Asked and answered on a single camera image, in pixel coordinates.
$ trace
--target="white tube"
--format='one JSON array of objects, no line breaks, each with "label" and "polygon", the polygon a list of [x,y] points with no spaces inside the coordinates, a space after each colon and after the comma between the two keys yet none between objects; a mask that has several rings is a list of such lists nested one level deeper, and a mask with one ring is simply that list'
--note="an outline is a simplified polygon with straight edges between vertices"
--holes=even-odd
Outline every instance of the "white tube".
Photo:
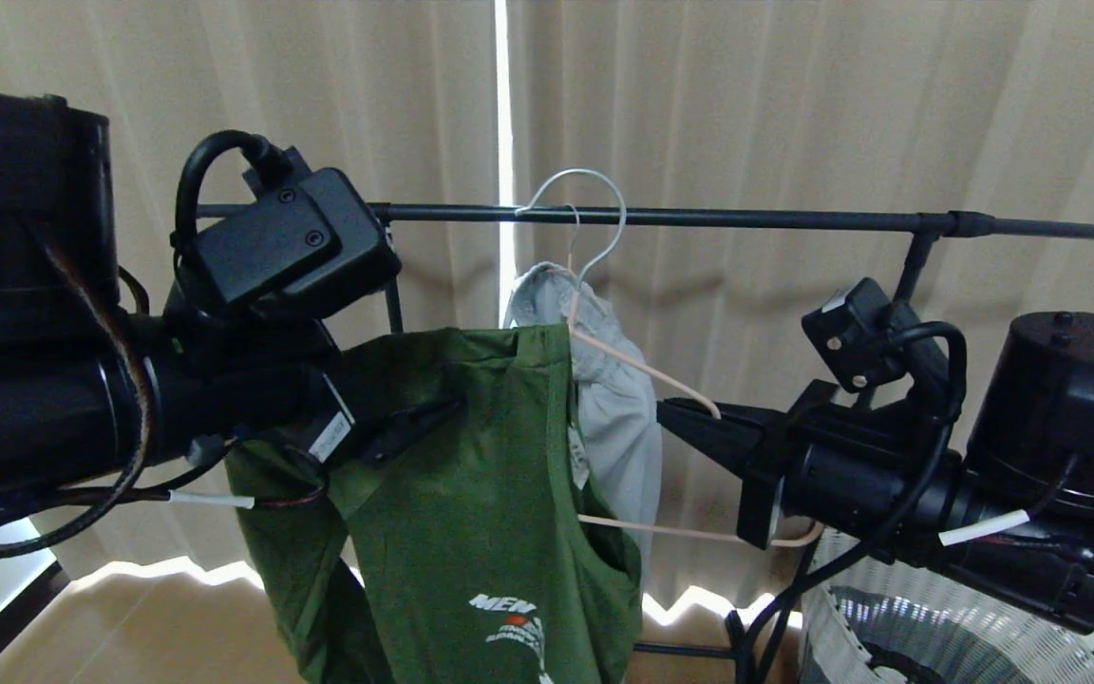
[{"label": "white tube", "polygon": [[255,497],[226,497],[220,494],[168,492],[173,503],[209,503],[212,507],[234,507],[251,509],[256,505]]},{"label": "white tube", "polygon": [[945,546],[952,546],[955,544],[963,544],[965,542],[973,542],[980,536],[990,536],[990,534],[998,534],[999,532],[1006,532],[1012,528],[1016,528],[1017,524],[1024,524],[1028,522],[1028,512],[1025,510],[1017,510],[1008,512],[1008,514],[1001,514],[991,517],[989,520],[981,520],[973,524],[967,524],[965,528],[958,528],[956,530],[946,530],[940,533],[940,543]]}]

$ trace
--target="curtain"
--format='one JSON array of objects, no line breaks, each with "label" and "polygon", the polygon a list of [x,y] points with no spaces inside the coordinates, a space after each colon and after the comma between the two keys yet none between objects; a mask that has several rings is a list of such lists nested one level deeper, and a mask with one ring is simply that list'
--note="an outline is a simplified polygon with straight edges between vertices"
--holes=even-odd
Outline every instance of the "curtain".
[{"label": "curtain", "polygon": [[[295,144],[362,198],[496,200],[490,3],[0,3],[0,91],[62,95],[112,119],[119,259],[162,306],[185,156],[224,128]],[[247,202],[240,160],[213,165],[205,202]],[[494,227],[396,224],[408,329],[496,325]],[[381,295],[328,325],[342,347],[387,333]],[[151,468],[156,482],[187,467]],[[210,473],[195,488],[224,492]],[[38,515],[51,529],[66,514]],[[57,546],[72,577],[109,559],[246,557],[234,512],[133,503]]]},{"label": "curtain", "polygon": [[[633,206],[944,212],[1094,221],[1094,3],[534,3],[512,0],[516,197],[608,173]],[[547,204],[612,205],[566,178]],[[582,230],[577,264],[613,229]],[[517,268],[569,229],[517,230]],[[826,378],[800,316],[896,285],[904,234],[629,228],[590,277],[648,362],[713,399],[789,407]],[[916,308],[968,338],[963,448],[1009,321],[1094,312],[1094,242],[941,240]],[[676,394],[657,385],[657,394]],[[897,391],[882,393],[882,399]],[[672,436],[660,523],[732,532],[737,480]],[[745,606],[784,554],[657,534],[650,593]]]}]

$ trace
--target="robotic arm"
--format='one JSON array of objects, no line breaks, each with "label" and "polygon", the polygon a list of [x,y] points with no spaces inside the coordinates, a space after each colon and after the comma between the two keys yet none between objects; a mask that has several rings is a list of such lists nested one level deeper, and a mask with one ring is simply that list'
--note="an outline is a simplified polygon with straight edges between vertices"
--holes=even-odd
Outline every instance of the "robotic arm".
[{"label": "robotic arm", "polygon": [[[257,135],[221,131],[191,153],[163,314],[148,315],[143,291],[127,314],[107,126],[60,97],[0,95],[0,524],[90,507],[63,529],[0,546],[0,558],[66,540],[117,503],[161,498],[208,472],[232,437],[299,421],[319,434],[339,413],[348,439],[374,445],[350,451],[377,460],[457,407],[443,398],[407,415],[368,411],[321,321],[383,289],[399,258],[346,175],[312,172],[294,148]],[[256,201],[198,232],[201,178],[232,150],[248,162]],[[715,421],[689,399],[657,411],[742,479],[746,542],[765,548],[782,514],[860,540],[777,601],[872,555],[1093,630],[1094,314],[1012,322],[964,457],[947,449],[967,390],[958,329],[923,323],[866,278],[804,316],[803,329],[848,393],[903,376],[912,387],[877,408],[839,406],[838,385],[813,381],[787,411],[721,406]],[[179,455],[190,460],[185,476],[135,486],[144,467]],[[72,486],[110,472],[120,476],[109,488]]]}]

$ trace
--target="green fabric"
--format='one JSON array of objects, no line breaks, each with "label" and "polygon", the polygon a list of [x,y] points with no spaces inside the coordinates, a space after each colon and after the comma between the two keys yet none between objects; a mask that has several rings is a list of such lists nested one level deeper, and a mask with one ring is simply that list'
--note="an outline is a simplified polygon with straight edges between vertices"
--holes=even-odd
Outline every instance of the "green fabric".
[{"label": "green fabric", "polygon": [[[344,359],[383,411],[445,393],[467,407],[382,467],[335,454],[312,506],[240,511],[301,675],[620,681],[641,627],[639,555],[577,519],[609,513],[570,466],[568,329],[395,335]],[[237,494],[307,489],[265,442],[241,445],[226,473]],[[338,558],[350,534],[363,592]]]}]

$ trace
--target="light gray garment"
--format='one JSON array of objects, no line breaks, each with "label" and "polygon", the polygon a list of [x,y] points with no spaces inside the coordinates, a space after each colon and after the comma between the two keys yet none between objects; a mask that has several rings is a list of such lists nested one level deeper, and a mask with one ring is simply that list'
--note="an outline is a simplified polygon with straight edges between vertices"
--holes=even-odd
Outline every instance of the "light gray garment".
[{"label": "light gray garment", "polygon": [[[577,328],[642,362],[644,356],[624,337],[605,299],[581,286]],[[504,327],[560,323],[572,306],[577,277],[544,262],[517,278]],[[590,471],[619,520],[654,524],[661,498],[661,426],[656,393],[647,372],[584,341],[572,339],[572,380],[578,384],[578,417]],[[641,549],[648,577],[651,533],[629,531]]]}]

